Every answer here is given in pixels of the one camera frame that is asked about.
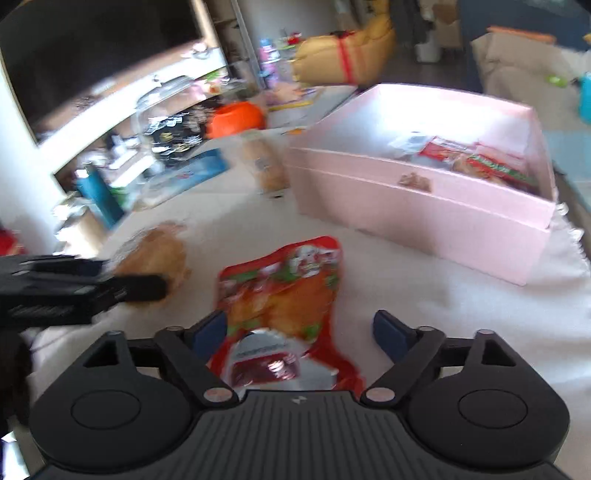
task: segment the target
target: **snack packet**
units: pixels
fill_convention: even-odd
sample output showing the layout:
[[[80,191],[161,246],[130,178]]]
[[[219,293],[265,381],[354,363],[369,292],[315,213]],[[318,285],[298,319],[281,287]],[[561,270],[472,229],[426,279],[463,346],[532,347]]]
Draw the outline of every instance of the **snack packet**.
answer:
[[[247,130],[241,139],[241,159],[256,178],[261,193],[281,194],[289,181],[277,150],[258,130]]]
[[[476,155],[481,155],[491,160],[507,165],[508,167],[519,170],[525,175],[529,175],[527,162],[524,158],[516,157],[514,155],[503,152],[497,148],[488,147],[487,145],[477,144],[474,152]]]
[[[228,315],[228,335],[211,370],[239,396],[247,389],[360,395],[363,380],[330,334],[341,259],[337,240],[323,236],[225,268],[217,308]]]
[[[508,187],[506,182],[498,177],[495,177],[494,175],[491,175],[490,173],[485,172],[484,169],[479,168],[478,165],[474,165],[469,161],[469,158],[469,155],[458,156],[453,162],[452,171],[463,173],[469,177],[486,180],[502,187]]]
[[[530,193],[534,193],[537,190],[537,181],[535,178],[498,160],[493,160],[485,155],[474,154],[470,155],[466,161],[486,175],[497,177],[515,189]]]
[[[421,150],[421,155],[439,161],[454,161],[459,154],[472,151],[472,147],[458,142],[445,140],[441,137],[434,137]]]

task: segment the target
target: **red ribbon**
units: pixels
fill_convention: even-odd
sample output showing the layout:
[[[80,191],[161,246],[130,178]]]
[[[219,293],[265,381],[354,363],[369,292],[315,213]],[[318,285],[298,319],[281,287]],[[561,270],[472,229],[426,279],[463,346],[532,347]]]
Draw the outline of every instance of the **red ribbon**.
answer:
[[[351,62],[349,59],[349,52],[347,51],[347,46],[345,45],[345,39],[352,35],[353,32],[345,32],[341,36],[337,37],[339,41],[339,50],[340,50],[340,61],[343,64],[343,71],[345,73],[345,79],[347,83],[355,83],[353,78],[353,70],[351,68]]]

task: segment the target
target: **white tablecloth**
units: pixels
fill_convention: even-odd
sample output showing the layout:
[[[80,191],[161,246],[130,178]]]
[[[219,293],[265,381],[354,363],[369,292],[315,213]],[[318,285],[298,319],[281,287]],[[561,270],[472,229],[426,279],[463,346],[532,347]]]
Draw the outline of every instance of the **white tablecloth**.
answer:
[[[371,335],[378,309],[411,326],[433,325],[449,336],[478,328],[499,332],[566,401],[569,436],[557,464],[574,479],[591,478],[591,276],[569,224],[557,215],[542,259],[525,287],[455,263],[400,247],[342,226],[304,217],[290,194],[267,199],[235,167],[153,210],[134,213],[113,233],[108,256],[135,231],[162,220],[187,225],[191,277],[170,301],[135,309],[120,305],[92,327],[51,329],[33,375],[37,394],[103,332],[122,329],[130,338],[151,336],[167,325],[190,326],[215,302],[218,272],[292,242],[333,235],[345,256],[335,310],[335,342],[368,383],[390,367]]]

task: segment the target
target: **screw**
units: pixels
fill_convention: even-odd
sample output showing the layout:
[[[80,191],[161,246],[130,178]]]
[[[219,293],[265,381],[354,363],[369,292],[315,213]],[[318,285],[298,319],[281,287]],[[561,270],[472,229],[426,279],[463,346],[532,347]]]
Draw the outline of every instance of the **screw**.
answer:
[[[121,288],[115,292],[115,300],[124,299],[127,296],[127,289]]]
[[[396,395],[389,388],[373,387],[365,392],[365,396],[371,401],[382,403],[393,400]]]
[[[74,292],[74,294],[77,294],[77,295],[86,295],[87,293],[91,292],[93,290],[93,288],[94,287],[90,287],[90,286],[78,288],[78,290],[76,290]]]
[[[210,388],[205,391],[203,398],[212,403],[222,403],[232,398],[232,390],[224,387]]]

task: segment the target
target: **shelf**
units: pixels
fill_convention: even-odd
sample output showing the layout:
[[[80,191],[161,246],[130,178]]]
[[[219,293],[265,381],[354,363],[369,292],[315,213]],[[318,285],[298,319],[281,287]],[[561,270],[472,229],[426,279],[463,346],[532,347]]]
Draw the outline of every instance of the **shelf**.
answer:
[[[186,59],[131,83],[88,107],[39,145],[48,173],[54,174],[92,142],[135,113],[138,99],[154,88],[152,77],[162,82],[186,75],[202,77],[226,66],[221,48],[214,48],[203,60]]]

